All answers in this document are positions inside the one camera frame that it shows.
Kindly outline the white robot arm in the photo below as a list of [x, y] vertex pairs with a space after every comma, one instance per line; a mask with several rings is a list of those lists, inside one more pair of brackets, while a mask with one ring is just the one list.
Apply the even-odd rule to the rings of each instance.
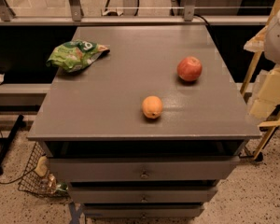
[[268, 25], [244, 44], [244, 49], [263, 51], [265, 58], [275, 63], [274, 69], [260, 80], [257, 94], [250, 103], [249, 114], [266, 119], [280, 104], [280, 10]]

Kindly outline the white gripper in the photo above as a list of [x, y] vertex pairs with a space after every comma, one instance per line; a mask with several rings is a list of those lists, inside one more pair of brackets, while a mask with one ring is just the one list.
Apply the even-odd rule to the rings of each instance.
[[[244, 50], [250, 52], [264, 51], [265, 36], [268, 27], [263, 27], [244, 44]], [[280, 64], [271, 71], [261, 71], [254, 83], [252, 96], [248, 101], [248, 113], [256, 119], [268, 118], [280, 105]]]

